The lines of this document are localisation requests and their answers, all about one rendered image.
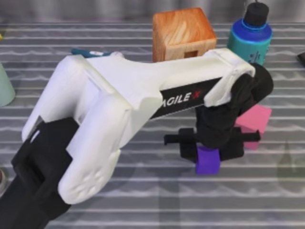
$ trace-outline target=gray striped surface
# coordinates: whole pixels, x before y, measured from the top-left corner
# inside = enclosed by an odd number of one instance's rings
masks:
[[[213,25],[218,47],[230,26]],[[164,134],[195,123],[192,110],[148,122],[123,149],[114,175],[92,199],[73,206],[48,229],[303,229],[305,227],[305,24],[273,24],[265,66],[275,89],[262,104],[273,114],[256,151],[222,163],[216,176],[196,176],[179,158],[178,146],[163,146]],[[56,64],[71,48],[120,51],[150,62],[150,24],[14,24],[0,42],[17,97],[0,108],[0,163],[10,161],[21,130]]]

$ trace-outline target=purple cube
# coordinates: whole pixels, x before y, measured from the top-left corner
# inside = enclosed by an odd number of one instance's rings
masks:
[[[196,163],[196,174],[214,175],[220,169],[220,156],[218,149],[209,149],[204,146],[198,147],[198,160]]]

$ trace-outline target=background wall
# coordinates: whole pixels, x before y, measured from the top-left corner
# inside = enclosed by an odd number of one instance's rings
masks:
[[[145,21],[158,11],[201,7],[212,22],[232,22],[253,0],[1,0],[0,18],[10,22]],[[269,21],[305,21],[305,0],[261,0]]]

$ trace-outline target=pink block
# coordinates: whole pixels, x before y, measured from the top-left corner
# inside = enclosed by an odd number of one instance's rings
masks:
[[[270,108],[255,105],[250,110],[238,117],[235,123],[236,127],[240,127],[243,133],[253,133],[257,130],[261,137],[265,132],[272,110]],[[245,148],[256,150],[259,142],[245,142]]]

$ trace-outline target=light green cup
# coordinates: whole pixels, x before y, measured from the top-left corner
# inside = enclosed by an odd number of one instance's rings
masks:
[[[0,63],[0,106],[10,104],[15,98],[15,90],[6,74],[3,65]]]

